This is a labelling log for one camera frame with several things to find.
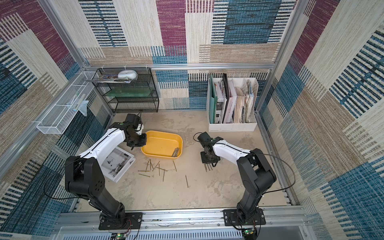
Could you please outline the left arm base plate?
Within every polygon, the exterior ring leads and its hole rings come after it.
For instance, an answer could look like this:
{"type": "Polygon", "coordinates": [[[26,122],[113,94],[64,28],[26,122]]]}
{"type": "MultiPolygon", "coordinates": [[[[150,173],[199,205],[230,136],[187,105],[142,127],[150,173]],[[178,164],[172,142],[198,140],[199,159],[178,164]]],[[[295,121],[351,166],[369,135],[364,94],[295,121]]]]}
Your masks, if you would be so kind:
{"type": "Polygon", "coordinates": [[[125,213],[123,217],[109,217],[100,214],[100,231],[107,230],[138,230],[141,227],[142,212],[125,213]]]}

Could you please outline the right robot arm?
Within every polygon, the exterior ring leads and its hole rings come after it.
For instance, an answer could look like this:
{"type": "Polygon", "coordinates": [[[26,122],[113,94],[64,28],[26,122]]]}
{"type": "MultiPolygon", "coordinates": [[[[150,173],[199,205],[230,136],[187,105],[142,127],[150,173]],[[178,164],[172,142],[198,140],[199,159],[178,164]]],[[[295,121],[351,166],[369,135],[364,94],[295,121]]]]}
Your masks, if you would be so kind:
{"type": "Polygon", "coordinates": [[[262,222],[259,202],[276,182],[276,174],[260,149],[246,150],[234,146],[221,137],[212,138],[207,132],[199,133],[196,139],[203,147],[202,163],[207,169],[217,166],[225,159],[238,167],[245,192],[237,204],[235,225],[262,222]]]}

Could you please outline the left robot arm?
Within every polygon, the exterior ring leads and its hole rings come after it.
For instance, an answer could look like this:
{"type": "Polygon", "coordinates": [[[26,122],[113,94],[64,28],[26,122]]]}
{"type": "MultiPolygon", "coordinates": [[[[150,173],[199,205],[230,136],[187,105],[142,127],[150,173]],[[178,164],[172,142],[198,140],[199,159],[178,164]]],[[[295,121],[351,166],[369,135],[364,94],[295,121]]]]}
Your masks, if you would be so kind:
{"type": "Polygon", "coordinates": [[[70,156],[65,163],[65,189],[78,198],[87,200],[101,212],[102,224],[123,226],[129,218],[125,207],[105,187],[108,167],[101,167],[108,156],[121,143],[131,149],[146,145],[147,135],[142,133],[140,116],[127,114],[122,123],[113,123],[107,132],[79,156],[70,156]]]}

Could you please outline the yellow plastic storage box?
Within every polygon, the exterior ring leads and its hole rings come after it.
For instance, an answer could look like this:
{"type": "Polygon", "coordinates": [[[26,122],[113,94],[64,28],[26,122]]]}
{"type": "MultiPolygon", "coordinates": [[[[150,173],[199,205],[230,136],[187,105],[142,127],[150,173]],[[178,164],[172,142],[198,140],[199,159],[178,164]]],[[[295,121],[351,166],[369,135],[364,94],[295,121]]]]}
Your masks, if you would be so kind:
{"type": "Polygon", "coordinates": [[[147,143],[141,151],[148,157],[175,160],[183,153],[183,139],[181,136],[160,131],[147,131],[147,143]],[[176,158],[172,157],[175,148],[179,148],[176,158]]]}

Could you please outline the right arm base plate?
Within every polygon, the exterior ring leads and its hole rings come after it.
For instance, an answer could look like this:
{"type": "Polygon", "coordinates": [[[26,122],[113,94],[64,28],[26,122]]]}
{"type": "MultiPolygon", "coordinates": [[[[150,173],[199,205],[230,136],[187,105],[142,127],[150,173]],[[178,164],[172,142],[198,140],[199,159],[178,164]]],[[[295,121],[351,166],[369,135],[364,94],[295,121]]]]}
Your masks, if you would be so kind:
{"type": "Polygon", "coordinates": [[[256,208],[250,214],[244,214],[237,209],[223,210],[225,226],[253,226],[265,225],[266,219],[262,209],[256,208]]]}

